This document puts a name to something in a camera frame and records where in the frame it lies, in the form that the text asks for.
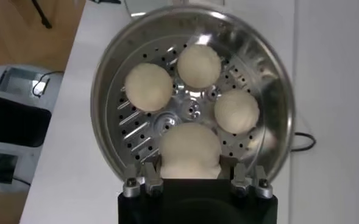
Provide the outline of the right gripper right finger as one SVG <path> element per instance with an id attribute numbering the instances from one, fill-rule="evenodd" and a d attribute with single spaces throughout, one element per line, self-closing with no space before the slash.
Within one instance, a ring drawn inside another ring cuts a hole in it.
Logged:
<path id="1" fill-rule="evenodd" d="M 247 170 L 244 163 L 237 163 L 233 169 L 233 179 L 230 182 L 232 190 L 239 197 L 245 197 L 250 189 L 255 191 L 258 198 L 272 198 L 273 188 L 266 179 L 263 166 L 255 166 Z"/>

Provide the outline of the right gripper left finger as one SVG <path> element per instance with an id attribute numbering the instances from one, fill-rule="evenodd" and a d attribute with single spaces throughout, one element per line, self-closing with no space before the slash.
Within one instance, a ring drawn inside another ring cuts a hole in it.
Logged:
<path id="1" fill-rule="evenodd" d="M 144 175 L 145 192 L 151 196 L 159 196 L 163 191 L 163 180 L 157 173 L 153 163 L 144 163 L 141 167 Z M 135 198 L 141 195 L 141 184 L 137 180 L 137 169 L 131 164 L 125 169 L 125 181 L 123 184 L 123 196 L 126 198 Z"/>

